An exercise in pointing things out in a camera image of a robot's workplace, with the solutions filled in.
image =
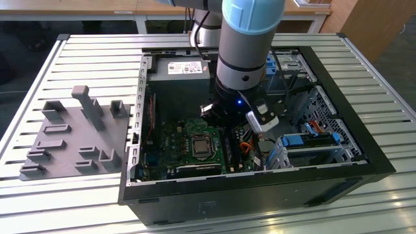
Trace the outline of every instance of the motherboard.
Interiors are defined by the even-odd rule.
[[[162,122],[160,127],[160,148],[145,155],[148,180],[226,173],[217,128],[201,119]]]

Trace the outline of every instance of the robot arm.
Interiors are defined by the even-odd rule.
[[[222,13],[216,101],[202,108],[202,117],[209,115],[210,109],[217,106],[230,115],[232,121],[236,121],[240,113],[245,113],[253,131],[266,132],[277,125],[278,119],[265,101],[265,92],[258,83],[264,78],[265,57],[284,14],[285,0],[158,1],[173,6]]]

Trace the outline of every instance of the aluminum profile table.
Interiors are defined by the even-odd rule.
[[[397,173],[330,205],[145,227],[117,205],[120,174],[18,181],[46,100],[77,106],[74,85],[101,105],[134,108],[141,48],[186,47],[184,35],[82,35],[54,43],[0,142],[0,233],[357,234],[416,231],[416,115],[348,39],[334,34],[276,35],[276,46],[310,46]]]

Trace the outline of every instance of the wire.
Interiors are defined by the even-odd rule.
[[[398,34],[402,34],[404,31],[405,31],[405,24],[402,25],[402,30],[401,30],[401,32],[400,32]]]
[[[262,157],[262,158],[268,158],[268,156],[264,157],[264,155],[268,154],[269,152],[270,152],[270,151],[261,152],[261,157]]]
[[[190,16],[190,8],[188,8],[188,16],[189,16],[189,27],[188,27],[188,31],[192,30],[190,26],[192,26],[192,16]]]
[[[193,24],[194,24],[194,9],[192,9],[192,27],[190,28],[193,28]]]
[[[274,59],[274,62],[277,64],[277,68],[278,68],[276,70],[274,77],[276,77],[277,72],[278,72],[280,73],[280,79],[281,79],[281,82],[284,83],[284,87],[285,87],[285,102],[286,102],[286,100],[288,100],[288,86],[286,86],[286,82],[285,82],[285,75],[284,75],[284,71],[281,69],[281,65],[280,65],[273,47],[270,47],[270,51],[272,51],[273,59]]]
[[[182,22],[182,33],[186,33],[186,23],[188,23],[188,8],[184,9],[184,22]]]
[[[325,131],[320,128],[316,120],[309,121],[309,124],[313,126],[313,128],[316,129],[317,133],[324,133]]]
[[[273,144],[276,144],[276,141],[273,140],[273,139],[264,139],[264,141],[269,141],[269,142],[272,142]]]
[[[200,51],[200,46],[198,46],[198,44],[197,44],[197,34],[200,33],[201,26],[202,26],[202,24],[204,24],[204,22],[205,22],[205,20],[206,20],[208,15],[209,15],[209,11],[208,11],[206,14],[204,15],[204,18],[202,18],[202,20],[201,20],[201,22],[200,22],[200,25],[197,25],[197,28],[196,28],[196,31],[194,31],[194,36],[193,36],[194,49],[196,49],[198,55],[201,56],[201,58],[202,58],[204,60],[205,60],[205,56],[202,55],[202,53],[201,53],[201,51]]]
[[[252,145],[248,144],[246,142],[240,143],[240,148],[241,148],[241,151],[244,152],[244,154],[248,154],[248,152],[249,152],[250,150],[253,150]]]
[[[1,92],[0,94],[13,94],[13,93],[26,93],[28,91],[9,91],[9,92]]]

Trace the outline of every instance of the black computer chassis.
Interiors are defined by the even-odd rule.
[[[298,50],[317,82],[325,90],[348,131],[369,163],[302,169],[250,176],[222,177],[186,182],[160,182],[126,187],[126,163],[121,172],[118,204],[128,205],[145,225],[170,224],[246,215],[281,209],[329,204],[366,183],[394,173],[358,115],[346,101],[310,47],[273,47]],[[157,48],[176,51],[192,48]]]

